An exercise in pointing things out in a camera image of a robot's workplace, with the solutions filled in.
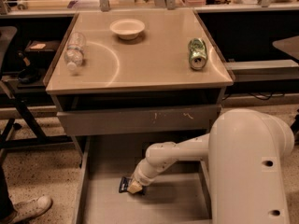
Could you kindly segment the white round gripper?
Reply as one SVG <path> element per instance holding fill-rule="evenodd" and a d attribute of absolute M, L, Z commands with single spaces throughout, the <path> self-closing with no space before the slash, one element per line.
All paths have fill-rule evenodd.
<path fill-rule="evenodd" d="M 143 190 L 143 186 L 149 186 L 159 174 L 155 167 L 143 159 L 133 172 L 133 181 L 129 184 L 127 191 L 136 194 Z"/>

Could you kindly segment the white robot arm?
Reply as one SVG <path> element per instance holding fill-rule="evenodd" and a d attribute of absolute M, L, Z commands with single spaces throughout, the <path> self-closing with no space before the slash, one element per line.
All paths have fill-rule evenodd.
<path fill-rule="evenodd" d="M 149 146 L 128 191 L 139 192 L 177 161 L 208 158 L 212 224 L 290 224 L 281 159 L 293 147 L 293 132 L 283 120 L 233 109 L 208 134 Z"/>

